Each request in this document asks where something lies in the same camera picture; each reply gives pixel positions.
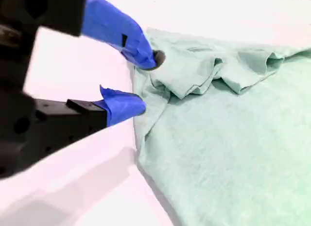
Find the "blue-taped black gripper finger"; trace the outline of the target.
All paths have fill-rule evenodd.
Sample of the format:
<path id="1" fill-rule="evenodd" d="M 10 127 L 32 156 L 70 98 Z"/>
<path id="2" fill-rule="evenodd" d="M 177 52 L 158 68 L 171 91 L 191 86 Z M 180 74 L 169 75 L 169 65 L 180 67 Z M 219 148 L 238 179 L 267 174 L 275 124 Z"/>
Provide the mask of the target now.
<path id="1" fill-rule="evenodd" d="M 106 0 L 16 1 L 36 27 L 106 43 L 143 70 L 154 70 L 165 60 L 164 52 L 151 48 L 138 23 Z"/>
<path id="2" fill-rule="evenodd" d="M 34 161 L 100 130 L 143 114 L 144 101 L 134 93 L 100 87 L 102 99 L 66 102 L 38 99 L 34 121 Z"/>

